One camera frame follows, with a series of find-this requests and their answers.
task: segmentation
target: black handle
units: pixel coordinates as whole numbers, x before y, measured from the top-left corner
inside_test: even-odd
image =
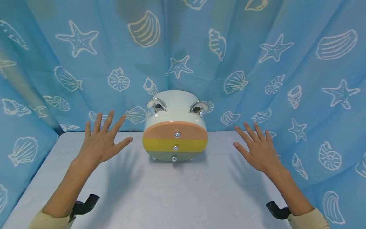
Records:
[[[90,194],[85,203],[81,201],[76,201],[74,207],[72,208],[69,222],[73,221],[76,218],[76,215],[84,215],[93,210],[99,198],[100,197],[97,195]]]
[[[266,204],[269,212],[275,217],[276,219],[287,219],[288,216],[291,214],[290,209],[288,207],[284,207],[283,209],[280,209],[276,202],[271,201]]]

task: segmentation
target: starfish print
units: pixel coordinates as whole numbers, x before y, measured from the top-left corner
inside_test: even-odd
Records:
[[[345,79],[341,80],[341,84],[337,88],[323,88],[325,93],[331,94],[333,96],[331,107],[334,107],[337,103],[341,103],[342,106],[350,110],[351,105],[348,102],[347,98],[351,95],[357,94],[361,91],[359,88],[349,89],[347,87],[347,82]]]
[[[278,37],[278,39],[274,45],[261,44],[260,47],[262,49],[266,50],[267,53],[259,60],[259,63],[262,63],[263,61],[268,60],[269,58],[273,58],[276,62],[280,61],[282,52],[285,51],[286,49],[289,49],[294,44],[295,43],[293,43],[293,42],[284,44],[283,43],[283,33]]]
[[[165,75],[169,75],[170,73],[174,72],[175,77],[177,77],[177,79],[179,79],[180,77],[180,72],[186,72],[186,73],[193,73],[192,69],[189,69],[186,67],[187,61],[189,60],[189,55],[185,56],[183,59],[181,60],[176,60],[173,57],[170,58],[170,62],[172,63],[172,65],[170,66],[169,70],[167,73],[165,73]]]
[[[96,55],[97,51],[93,48],[92,42],[95,38],[97,38],[99,32],[92,30],[88,33],[82,33],[73,21],[70,20],[69,24],[72,34],[56,34],[56,38],[62,41],[68,41],[72,44],[73,57],[77,57],[83,50]]]
[[[306,128],[307,124],[299,125],[293,118],[291,118],[291,122],[292,122],[292,128],[288,129],[288,131],[295,135],[296,143],[300,141],[300,138],[302,138],[304,141],[307,141],[306,134],[304,133],[304,129]]]
[[[10,61],[10,60],[1,60],[0,59],[0,75],[4,77],[5,79],[8,78],[8,76],[3,71],[3,67],[10,67],[16,65],[16,62]]]

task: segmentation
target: table surface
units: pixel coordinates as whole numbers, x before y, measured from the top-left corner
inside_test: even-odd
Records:
[[[236,132],[209,132],[207,148],[193,160],[153,160],[142,132],[120,132],[134,141],[90,176],[78,200],[100,196],[95,208],[77,216],[73,229],[286,229],[265,204],[285,206],[280,193],[232,146],[245,145]],[[84,133],[65,133],[46,158],[3,229],[27,228],[55,191],[77,155]]]

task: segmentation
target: right hand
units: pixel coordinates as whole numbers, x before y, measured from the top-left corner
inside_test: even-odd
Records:
[[[244,122],[244,127],[250,137],[239,127],[236,126],[235,129],[248,145],[249,152],[237,142],[234,142],[233,145],[244,156],[247,162],[258,171],[264,172],[267,176],[283,170],[284,167],[278,158],[268,130],[265,131],[266,136],[264,136],[257,123],[254,123],[257,134],[246,122]]]

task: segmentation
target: scallop shell print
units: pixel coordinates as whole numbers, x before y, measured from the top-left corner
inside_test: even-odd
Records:
[[[38,141],[33,137],[20,137],[15,142],[13,153],[8,155],[14,166],[34,161],[38,151]]]
[[[123,74],[123,69],[118,68],[108,76],[108,84],[117,91],[121,92],[130,86],[130,79]]]
[[[158,89],[156,88],[156,84],[149,77],[146,78],[146,81],[142,87],[152,96],[155,96],[157,93],[159,93]]]
[[[234,122],[236,122],[238,119],[240,118],[240,114],[233,114],[231,111],[226,111],[222,116],[221,116],[221,122],[227,126],[233,124]]]
[[[8,203],[8,190],[0,184],[0,213],[4,210]]]
[[[226,94],[232,93],[234,91],[241,91],[248,84],[245,81],[244,71],[236,71],[231,73],[224,82],[224,91]]]
[[[303,177],[305,180],[309,180],[307,173],[305,172],[304,167],[302,166],[301,160],[296,153],[294,153],[294,157],[292,158],[292,166],[295,167],[295,170]]]
[[[341,211],[339,209],[339,196],[333,191],[328,191],[323,197],[324,216],[334,224],[345,224]]]
[[[200,10],[206,0],[183,0],[187,6],[194,10]]]
[[[75,125],[70,125],[70,124],[60,124],[60,126],[64,132],[76,130],[76,129],[80,128],[80,126],[75,126]]]
[[[4,113],[7,115],[23,116],[32,113],[28,107],[19,104],[15,100],[3,98],[1,101],[4,105]]]
[[[146,111],[140,107],[134,107],[129,111],[126,111],[126,118],[133,124],[139,124],[146,119]]]
[[[285,78],[285,75],[280,75],[274,78],[272,81],[270,81],[266,87],[264,88],[264,92],[267,95],[274,95],[277,92],[279,92],[283,86],[283,79]]]
[[[57,66],[54,70],[57,80],[64,86],[67,90],[73,92],[77,89],[83,90],[81,87],[82,80],[77,80],[63,67]]]
[[[265,109],[262,112],[257,112],[253,117],[253,122],[261,123],[266,121],[272,116],[272,110],[270,108]]]
[[[316,54],[321,60],[338,59],[349,53],[357,41],[358,35],[354,29],[333,37],[323,37],[318,44]]]
[[[20,34],[9,23],[0,20],[0,28],[8,36],[9,39],[18,43],[25,50],[29,50],[27,43],[25,43]]]
[[[214,52],[220,59],[220,61],[224,60],[226,54],[226,39],[221,36],[220,33],[211,28],[208,32],[209,34],[209,47],[212,52]]]
[[[206,114],[213,111],[213,109],[215,108],[215,105],[211,101],[208,101],[208,100],[205,101],[205,103],[207,103],[207,105],[208,105],[208,110],[207,110]]]
[[[97,113],[95,113],[94,111],[89,111],[89,118],[90,118],[90,120],[92,120],[93,122],[95,122],[96,120],[97,120],[97,116],[98,116],[98,114]],[[102,116],[102,121],[101,121],[101,125],[103,125],[104,124],[104,122],[105,122],[105,120],[107,119],[107,117],[108,117],[108,115],[103,115]]]
[[[134,41],[143,48],[153,46],[160,37],[159,20],[151,11],[146,11],[137,22],[129,23],[128,29]]]
[[[342,165],[342,156],[338,152],[333,151],[327,141],[320,146],[318,155],[319,162],[329,170],[337,170]]]
[[[61,111],[68,111],[71,109],[70,104],[64,100],[63,98],[61,98],[60,96],[48,96],[45,95],[43,96],[43,98],[46,100],[46,102],[52,106],[54,106],[55,108],[61,110]]]

